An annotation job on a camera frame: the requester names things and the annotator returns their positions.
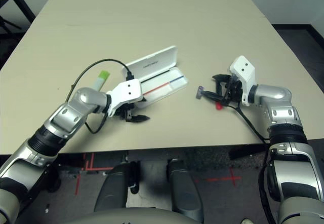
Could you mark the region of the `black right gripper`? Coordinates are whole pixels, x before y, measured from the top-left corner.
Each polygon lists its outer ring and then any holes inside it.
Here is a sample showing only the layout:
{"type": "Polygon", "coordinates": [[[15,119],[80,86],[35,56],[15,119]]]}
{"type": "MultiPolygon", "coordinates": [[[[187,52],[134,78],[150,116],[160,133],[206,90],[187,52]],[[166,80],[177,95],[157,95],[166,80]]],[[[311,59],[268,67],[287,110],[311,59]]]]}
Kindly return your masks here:
{"type": "Polygon", "coordinates": [[[221,102],[222,105],[228,105],[231,102],[241,102],[242,98],[242,82],[236,76],[228,74],[217,74],[212,76],[215,82],[225,83],[225,94],[219,95],[211,91],[202,91],[202,96],[215,102],[221,102]]]}

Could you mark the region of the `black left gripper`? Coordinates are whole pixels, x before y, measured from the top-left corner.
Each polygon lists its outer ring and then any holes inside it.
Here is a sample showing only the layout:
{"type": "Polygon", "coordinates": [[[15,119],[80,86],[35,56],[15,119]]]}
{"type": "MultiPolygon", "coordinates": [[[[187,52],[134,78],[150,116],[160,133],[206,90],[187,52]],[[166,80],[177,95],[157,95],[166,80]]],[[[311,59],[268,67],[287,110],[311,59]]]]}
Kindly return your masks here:
{"type": "MultiPolygon", "coordinates": [[[[142,98],[141,102],[146,102],[147,99],[145,97],[142,98]]],[[[132,110],[135,108],[134,103],[125,103],[121,107],[119,107],[115,115],[118,116],[121,120],[125,120],[126,122],[131,123],[141,123],[150,119],[150,117],[145,115],[132,115],[132,110]]]]}

